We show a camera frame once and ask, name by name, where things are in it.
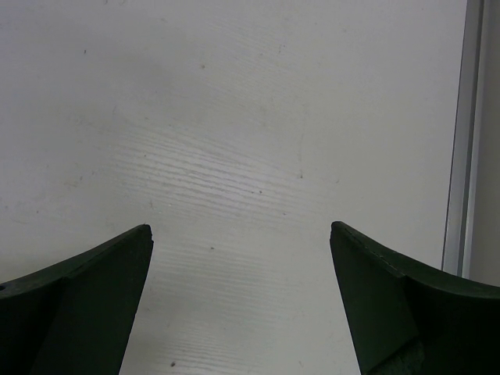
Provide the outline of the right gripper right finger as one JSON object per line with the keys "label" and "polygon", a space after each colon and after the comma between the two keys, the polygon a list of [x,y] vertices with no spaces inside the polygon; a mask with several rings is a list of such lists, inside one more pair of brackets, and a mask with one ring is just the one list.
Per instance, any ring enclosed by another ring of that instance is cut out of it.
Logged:
{"label": "right gripper right finger", "polygon": [[330,248],[362,374],[497,374],[499,289],[336,221]]}

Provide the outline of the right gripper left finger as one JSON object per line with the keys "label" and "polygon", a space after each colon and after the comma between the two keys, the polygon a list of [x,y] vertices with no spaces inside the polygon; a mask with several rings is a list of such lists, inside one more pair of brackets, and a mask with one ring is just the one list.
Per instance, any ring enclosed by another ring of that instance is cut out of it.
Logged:
{"label": "right gripper left finger", "polygon": [[153,250],[148,224],[1,285],[3,374],[118,374]]}

